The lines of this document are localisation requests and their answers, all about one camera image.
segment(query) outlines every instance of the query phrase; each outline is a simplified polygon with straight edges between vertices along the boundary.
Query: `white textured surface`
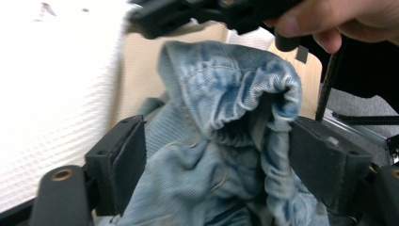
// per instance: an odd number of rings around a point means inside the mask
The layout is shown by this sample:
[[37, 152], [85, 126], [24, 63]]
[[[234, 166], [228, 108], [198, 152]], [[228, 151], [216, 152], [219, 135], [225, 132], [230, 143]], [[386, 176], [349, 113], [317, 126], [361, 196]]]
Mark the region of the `white textured surface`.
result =
[[115, 2], [48, 1], [56, 17], [43, 18], [39, 1], [2, 5], [0, 212], [33, 198], [45, 172], [82, 165], [108, 130], [127, 9]]

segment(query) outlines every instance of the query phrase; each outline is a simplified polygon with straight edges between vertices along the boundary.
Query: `denim fabric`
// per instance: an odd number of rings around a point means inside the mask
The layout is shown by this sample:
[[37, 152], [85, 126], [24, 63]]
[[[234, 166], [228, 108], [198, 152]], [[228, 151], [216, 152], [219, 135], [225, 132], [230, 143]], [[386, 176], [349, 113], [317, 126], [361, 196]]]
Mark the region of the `denim fabric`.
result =
[[[239, 45], [169, 41], [159, 73], [167, 98], [138, 112], [148, 120], [148, 163], [119, 225], [252, 225], [247, 203], [263, 191], [278, 225], [328, 225], [289, 165], [301, 103], [291, 64]], [[248, 112], [264, 95], [272, 117], [259, 149]]]

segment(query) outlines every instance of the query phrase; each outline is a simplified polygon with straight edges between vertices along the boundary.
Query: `fabric fold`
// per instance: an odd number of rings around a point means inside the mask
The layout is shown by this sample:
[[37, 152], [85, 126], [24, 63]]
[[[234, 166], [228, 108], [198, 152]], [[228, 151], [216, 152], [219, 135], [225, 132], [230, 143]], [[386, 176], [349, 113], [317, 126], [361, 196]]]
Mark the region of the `fabric fold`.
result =
[[[247, 203], [264, 191], [279, 225], [328, 224], [314, 197], [297, 191], [289, 165], [301, 104], [290, 63], [240, 45], [168, 41], [158, 70], [169, 99], [138, 112], [150, 119], [148, 164], [120, 225], [252, 225]], [[259, 149], [248, 124], [264, 95], [271, 103]], [[295, 208], [305, 193], [314, 202]]]

